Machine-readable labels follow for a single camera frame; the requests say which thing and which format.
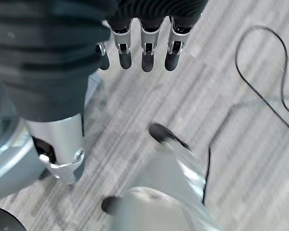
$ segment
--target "gray carpet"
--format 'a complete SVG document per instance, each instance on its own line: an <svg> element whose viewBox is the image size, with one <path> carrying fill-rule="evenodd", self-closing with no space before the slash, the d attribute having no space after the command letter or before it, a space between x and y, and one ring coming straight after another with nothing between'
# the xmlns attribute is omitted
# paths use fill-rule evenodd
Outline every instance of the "gray carpet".
<svg viewBox="0 0 289 231"><path fill-rule="evenodd" d="M157 144L147 126L155 121L192 147L205 171L212 145L209 214L224 230L289 231L289 129L242 81L234 55L249 26L266 25L289 49L289 0L211 0L194 28L178 68L164 69L170 24L160 32L154 69L141 70L140 28L132 23L132 67L123 70L113 42L110 69L85 115L86 168L74 186L52 177L0 200L29 231L108 230L100 209L105 195L122 189ZM280 43L253 32L239 54L246 78L289 122L280 100L284 61ZM289 106L289 68L285 93Z"/></svg>

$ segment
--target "black fabric sleeve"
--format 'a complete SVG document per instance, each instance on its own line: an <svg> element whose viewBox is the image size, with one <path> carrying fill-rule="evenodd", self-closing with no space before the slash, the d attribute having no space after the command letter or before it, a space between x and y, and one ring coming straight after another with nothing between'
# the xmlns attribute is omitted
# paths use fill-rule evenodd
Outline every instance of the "black fabric sleeve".
<svg viewBox="0 0 289 231"><path fill-rule="evenodd" d="M0 80L18 113L56 121L83 111L101 22L116 0L0 0Z"/></svg>

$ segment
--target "floor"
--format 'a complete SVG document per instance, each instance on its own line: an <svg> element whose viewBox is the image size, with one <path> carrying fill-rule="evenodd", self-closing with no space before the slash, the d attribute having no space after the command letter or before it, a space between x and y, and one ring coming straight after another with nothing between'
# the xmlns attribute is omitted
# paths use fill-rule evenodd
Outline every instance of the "floor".
<svg viewBox="0 0 289 231"><path fill-rule="evenodd" d="M212 165L208 213L223 230L289 231L289 112L280 100L284 53L268 32L246 37L238 54L246 79L284 122L240 78L235 50L251 25L281 35L289 55L289 0L211 0L180 63L164 68L170 24L160 32L152 72L141 70L140 28L132 23L132 67L123 70L113 42L111 67L85 113L86 168L74 186L52 177L0 200L29 231L106 231L105 195L120 194L157 143L147 126L159 122L186 141L205 171ZM289 65L285 84L289 107Z"/></svg>

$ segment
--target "robotic finger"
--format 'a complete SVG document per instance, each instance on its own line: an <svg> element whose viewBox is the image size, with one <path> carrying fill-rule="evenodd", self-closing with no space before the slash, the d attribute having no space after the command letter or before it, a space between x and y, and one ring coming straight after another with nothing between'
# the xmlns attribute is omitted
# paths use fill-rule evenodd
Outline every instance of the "robotic finger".
<svg viewBox="0 0 289 231"><path fill-rule="evenodd" d="M166 70L173 71L177 67L181 52L199 18L198 15L193 18L170 17L171 29L165 59Z"/></svg>
<svg viewBox="0 0 289 231"><path fill-rule="evenodd" d="M154 52L158 45L158 35L164 18L154 20L139 19L141 25L142 69L150 72L154 64Z"/></svg>
<svg viewBox="0 0 289 231"><path fill-rule="evenodd" d="M108 20L116 48L119 52L120 65L123 69L131 67L131 21L132 19Z"/></svg>
<svg viewBox="0 0 289 231"><path fill-rule="evenodd" d="M102 60L102 64L100 66L101 70L107 70L109 68L109 58L107 55L107 51L106 51L106 46L104 42L99 42L96 45L96 49L95 49L96 53L98 53L101 56L101 60Z"/></svg>

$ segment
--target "black rubber tip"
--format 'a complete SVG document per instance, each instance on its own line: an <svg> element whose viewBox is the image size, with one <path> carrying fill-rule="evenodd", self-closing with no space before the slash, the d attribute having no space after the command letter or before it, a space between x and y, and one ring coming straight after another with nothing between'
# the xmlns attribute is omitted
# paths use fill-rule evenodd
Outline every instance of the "black rubber tip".
<svg viewBox="0 0 289 231"><path fill-rule="evenodd" d="M121 201L120 197L117 196L109 196L106 197L102 201L101 208L104 212L110 214L110 215L115 215L115 210L116 207L118 206L118 203Z"/></svg>
<svg viewBox="0 0 289 231"><path fill-rule="evenodd" d="M184 148L189 149L189 146L180 140L172 131L161 124L151 124L149 127L150 135L159 143L165 141L167 138L178 141Z"/></svg>
<svg viewBox="0 0 289 231"><path fill-rule="evenodd" d="M150 72L153 69L154 65L154 55L151 55L150 53L144 55L141 60L141 67L143 68L143 71Z"/></svg>
<svg viewBox="0 0 289 231"><path fill-rule="evenodd" d="M100 66L100 69L105 71L109 68L109 66L110 66L109 58L106 52L105 55L102 56L102 64Z"/></svg>
<svg viewBox="0 0 289 231"><path fill-rule="evenodd" d="M122 52L119 54L120 64L123 69L129 69L131 67L131 53Z"/></svg>
<svg viewBox="0 0 289 231"><path fill-rule="evenodd" d="M178 65L178 62L179 62L179 55L176 55L176 54L169 54L167 52L166 54L166 59L165 59L165 68L167 71L173 71L177 65Z"/></svg>

